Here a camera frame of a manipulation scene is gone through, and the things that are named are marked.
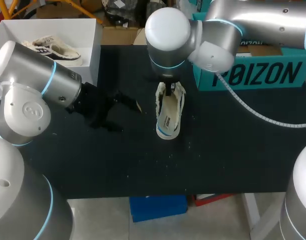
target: shoe insole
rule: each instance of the shoe insole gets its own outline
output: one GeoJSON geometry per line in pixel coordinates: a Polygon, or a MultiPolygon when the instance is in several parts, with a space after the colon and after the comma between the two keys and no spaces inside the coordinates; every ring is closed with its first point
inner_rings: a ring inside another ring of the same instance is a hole
{"type": "Polygon", "coordinates": [[[172,136],[176,128],[178,114],[178,100],[172,93],[171,96],[163,96],[162,108],[157,120],[157,126],[161,133],[172,136]]]}

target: silver robot arm segment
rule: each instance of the silver robot arm segment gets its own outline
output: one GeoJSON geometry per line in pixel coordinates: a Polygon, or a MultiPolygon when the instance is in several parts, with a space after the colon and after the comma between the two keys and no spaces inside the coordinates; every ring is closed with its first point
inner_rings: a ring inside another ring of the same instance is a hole
{"type": "Polygon", "coordinates": [[[0,139],[0,240],[71,240],[73,229],[68,202],[0,139]]]}
{"type": "Polygon", "coordinates": [[[242,38],[306,49],[306,1],[213,0],[204,21],[162,8],[148,18],[145,35],[158,76],[179,78],[187,58],[201,69],[224,73],[242,38]]]}
{"type": "Polygon", "coordinates": [[[0,82],[0,138],[15,146],[48,127],[51,112],[42,97],[67,108],[82,86],[77,73],[14,41],[0,50],[0,82]]]}

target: fuzzy slipper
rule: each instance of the fuzzy slipper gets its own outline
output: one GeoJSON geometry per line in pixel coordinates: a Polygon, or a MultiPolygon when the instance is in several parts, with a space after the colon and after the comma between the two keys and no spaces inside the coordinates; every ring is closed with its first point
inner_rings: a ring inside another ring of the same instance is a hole
{"type": "Polygon", "coordinates": [[[156,132],[161,139],[172,140],[179,135],[185,94],[185,89],[177,82],[171,96],[166,96],[165,83],[159,83],[155,94],[156,132]]]}
{"type": "Polygon", "coordinates": [[[56,36],[44,36],[33,42],[23,41],[22,45],[65,67],[82,65],[81,55],[56,36]]]}

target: white table leg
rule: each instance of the white table leg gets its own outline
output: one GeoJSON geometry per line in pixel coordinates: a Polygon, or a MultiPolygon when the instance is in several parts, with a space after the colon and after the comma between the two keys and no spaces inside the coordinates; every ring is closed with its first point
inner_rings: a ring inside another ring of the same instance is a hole
{"type": "Polygon", "coordinates": [[[270,231],[276,226],[280,220],[281,206],[285,194],[281,194],[268,207],[260,218],[258,205],[253,193],[245,193],[243,195],[243,203],[250,227],[251,240],[264,240],[270,231]]]}

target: white box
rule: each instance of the white box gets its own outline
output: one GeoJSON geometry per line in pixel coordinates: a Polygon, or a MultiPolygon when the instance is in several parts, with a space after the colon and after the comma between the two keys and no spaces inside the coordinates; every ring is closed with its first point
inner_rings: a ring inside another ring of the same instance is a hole
{"type": "Polygon", "coordinates": [[[32,42],[47,35],[57,36],[75,48],[81,54],[83,64],[68,68],[80,74],[83,83],[97,85],[102,27],[93,18],[3,20],[0,23],[0,48],[9,40],[32,42]]]}

